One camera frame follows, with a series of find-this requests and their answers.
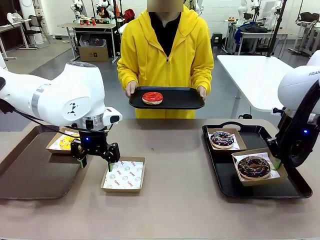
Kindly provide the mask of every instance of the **robot logo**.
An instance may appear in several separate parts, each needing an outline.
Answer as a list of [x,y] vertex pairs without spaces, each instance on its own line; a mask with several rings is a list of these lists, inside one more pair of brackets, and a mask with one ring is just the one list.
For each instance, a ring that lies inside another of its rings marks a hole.
[[76,106],[76,104],[75,103],[70,103],[70,105],[72,106],[72,111],[70,111],[70,112],[68,112],[68,114],[74,114],[74,115],[76,115],[76,113],[75,113],[75,108],[76,107],[79,107],[78,105]]

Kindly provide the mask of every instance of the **cardboard box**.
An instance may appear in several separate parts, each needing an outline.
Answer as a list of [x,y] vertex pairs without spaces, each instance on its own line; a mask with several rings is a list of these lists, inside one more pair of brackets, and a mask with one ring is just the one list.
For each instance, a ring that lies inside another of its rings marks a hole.
[[239,180],[241,181],[243,186],[248,187],[248,186],[257,186],[257,185],[264,185],[264,184],[277,184],[277,183],[281,183],[285,179],[287,179],[288,173],[287,173],[283,164],[281,164],[281,166],[276,170],[278,172],[278,174],[280,175],[280,177],[266,178],[266,179],[259,179],[259,180],[249,180],[249,179],[243,178],[238,171],[238,167],[236,165],[237,160],[235,159],[235,156],[245,156],[245,155],[261,154],[261,153],[267,153],[272,164],[274,164],[276,162],[276,159],[271,154],[269,148],[260,148],[260,149],[242,151],[242,152],[237,152],[237,153],[232,154],[233,163],[234,163],[236,173],[238,174]]
[[[73,133],[79,133],[79,131],[77,130],[72,130],[70,128],[66,128],[66,127],[60,127],[60,132],[65,132],[65,131],[69,131],[69,132],[73,132]],[[52,154],[71,154],[71,150],[57,150],[57,149],[50,149],[50,146],[52,144],[54,144],[55,141],[58,140],[58,138],[60,138],[63,134],[61,133],[57,133],[54,138],[52,138],[52,140],[49,142],[49,144],[46,146],[46,149],[52,153]]]
[[107,62],[109,60],[107,45],[79,47],[80,59],[83,62]]
[[142,188],[143,181],[144,181],[146,158],[144,158],[144,157],[133,157],[133,156],[121,156],[119,161],[123,161],[123,162],[142,162],[143,163],[140,188],[139,189],[104,188],[105,181],[106,181],[106,176],[107,176],[107,173],[109,171],[108,167],[106,168],[106,171],[105,171],[105,173],[103,175],[102,182],[101,182],[101,188],[107,193],[139,193],[141,188]]
[[230,153],[236,153],[236,152],[241,152],[241,151],[244,151],[247,149],[244,141],[242,140],[242,137],[240,136],[239,132],[237,129],[235,128],[208,128],[208,134],[213,134],[215,132],[228,132],[230,134],[234,134],[235,135],[235,139],[239,145],[239,149],[234,149],[234,150],[230,150],[230,149],[217,149],[215,148],[212,143],[211,143],[211,140],[209,138],[209,141],[211,143],[211,146],[213,148],[213,151],[214,152],[217,152],[217,153],[226,153],[226,154],[230,154]]

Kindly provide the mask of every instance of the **person's left hand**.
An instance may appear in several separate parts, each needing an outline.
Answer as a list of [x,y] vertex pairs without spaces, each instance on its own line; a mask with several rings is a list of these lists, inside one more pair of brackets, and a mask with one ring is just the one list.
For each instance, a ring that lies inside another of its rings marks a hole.
[[206,100],[207,90],[203,86],[199,86],[197,91],[198,91],[200,97],[202,97],[203,100]]

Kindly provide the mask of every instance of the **brown tray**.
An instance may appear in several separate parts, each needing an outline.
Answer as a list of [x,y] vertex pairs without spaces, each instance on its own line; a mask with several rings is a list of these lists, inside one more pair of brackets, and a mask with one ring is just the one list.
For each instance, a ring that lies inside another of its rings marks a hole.
[[69,155],[46,149],[55,135],[53,130],[37,126],[3,160],[0,199],[59,199],[68,193],[81,166]]

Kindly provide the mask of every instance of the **tray handle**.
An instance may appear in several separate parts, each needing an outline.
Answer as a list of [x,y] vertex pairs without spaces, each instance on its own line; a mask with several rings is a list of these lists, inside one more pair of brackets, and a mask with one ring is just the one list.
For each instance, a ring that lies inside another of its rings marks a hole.
[[237,125],[237,126],[240,127],[240,130],[239,130],[239,131],[241,131],[241,129],[245,127],[245,125],[243,125],[243,124],[241,124],[241,123],[239,123],[239,122],[236,122],[236,121],[227,121],[227,122],[224,122],[224,123],[220,124],[220,125],[219,125],[219,128],[222,129],[224,126],[227,126],[227,125]]

